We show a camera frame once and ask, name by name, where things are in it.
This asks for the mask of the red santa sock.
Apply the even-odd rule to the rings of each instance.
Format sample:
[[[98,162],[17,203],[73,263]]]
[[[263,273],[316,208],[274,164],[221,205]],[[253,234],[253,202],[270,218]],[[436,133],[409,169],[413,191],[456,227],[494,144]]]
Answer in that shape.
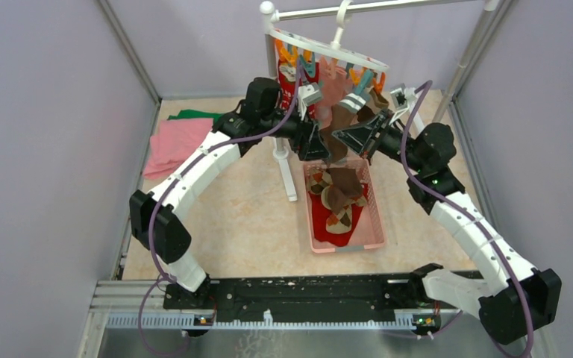
[[[363,193],[359,199],[353,199],[351,204],[347,206],[343,212],[348,214],[350,225],[346,226],[342,222],[337,222],[335,228],[339,233],[334,233],[335,246],[347,247],[356,245],[357,243],[364,243],[362,235],[366,234],[371,224],[371,217],[369,212],[369,185],[362,184]]]
[[[313,226],[313,237],[319,242],[334,242],[336,234],[330,233],[326,228],[326,221],[331,215],[331,211],[323,206],[317,198],[312,202],[311,222]]]

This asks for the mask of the argyle beige sock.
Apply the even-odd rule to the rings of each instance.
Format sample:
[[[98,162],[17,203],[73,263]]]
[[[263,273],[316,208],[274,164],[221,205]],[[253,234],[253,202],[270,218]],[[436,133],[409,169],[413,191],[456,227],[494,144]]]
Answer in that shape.
[[[332,177],[325,169],[310,168],[307,172],[307,191],[321,195],[323,190],[332,184]]]
[[[325,219],[325,230],[334,235],[349,233],[354,229],[361,210],[367,205],[364,195],[349,198],[338,212],[333,212]]]

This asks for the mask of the pink sock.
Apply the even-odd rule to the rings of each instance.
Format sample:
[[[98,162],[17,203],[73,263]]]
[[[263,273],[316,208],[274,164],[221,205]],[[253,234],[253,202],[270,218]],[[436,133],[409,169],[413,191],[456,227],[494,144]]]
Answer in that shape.
[[[331,124],[332,106],[352,90],[353,83],[345,69],[336,64],[334,60],[322,57],[318,65],[318,85],[322,93],[322,100],[314,105],[315,119],[320,128],[326,128]]]

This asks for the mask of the red snowflake sock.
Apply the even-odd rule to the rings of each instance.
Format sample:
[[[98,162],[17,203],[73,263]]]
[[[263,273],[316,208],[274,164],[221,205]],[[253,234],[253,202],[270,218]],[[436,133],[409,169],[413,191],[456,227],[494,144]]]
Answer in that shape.
[[[319,82],[319,64],[316,63],[316,75],[309,76],[308,72],[305,70],[305,78],[309,83],[317,84]],[[282,110],[288,110],[294,92],[294,81],[295,81],[295,68],[291,66],[286,60],[278,61],[278,83],[282,90],[282,101],[280,103],[280,108]],[[310,105],[307,108],[307,114],[311,119],[316,119],[316,107],[315,105]]]

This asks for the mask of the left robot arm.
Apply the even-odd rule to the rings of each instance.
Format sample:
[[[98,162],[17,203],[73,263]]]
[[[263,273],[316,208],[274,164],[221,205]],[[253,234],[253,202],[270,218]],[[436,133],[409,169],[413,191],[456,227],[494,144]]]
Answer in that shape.
[[[211,131],[181,166],[148,192],[129,198],[131,235],[150,253],[161,277],[179,285],[181,299],[192,308],[203,307],[210,293],[208,275],[189,253],[191,236],[182,221],[200,194],[230,164],[241,159],[263,138],[288,139],[304,159],[327,154],[319,126],[308,109],[322,100],[318,84],[298,80],[283,92],[271,78],[255,78],[245,98],[221,115]]]

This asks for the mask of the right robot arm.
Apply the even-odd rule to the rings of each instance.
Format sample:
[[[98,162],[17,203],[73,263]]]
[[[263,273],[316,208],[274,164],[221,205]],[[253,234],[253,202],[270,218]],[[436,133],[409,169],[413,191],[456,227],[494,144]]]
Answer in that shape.
[[[457,150],[450,126],[427,125],[417,137],[381,111],[371,120],[334,131],[356,154],[376,151],[403,165],[413,200],[457,241],[483,278],[468,279],[429,264],[413,272],[410,302],[447,303],[477,318],[497,343],[510,344],[554,322],[562,281],[522,257],[497,233],[448,166]]]

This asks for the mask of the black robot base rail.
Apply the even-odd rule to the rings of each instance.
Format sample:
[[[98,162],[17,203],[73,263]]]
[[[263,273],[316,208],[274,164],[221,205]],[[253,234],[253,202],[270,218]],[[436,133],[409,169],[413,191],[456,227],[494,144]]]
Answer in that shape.
[[[193,328],[408,330],[435,334],[442,309],[416,296],[408,274],[209,278],[196,292],[166,287],[163,308],[194,313]]]

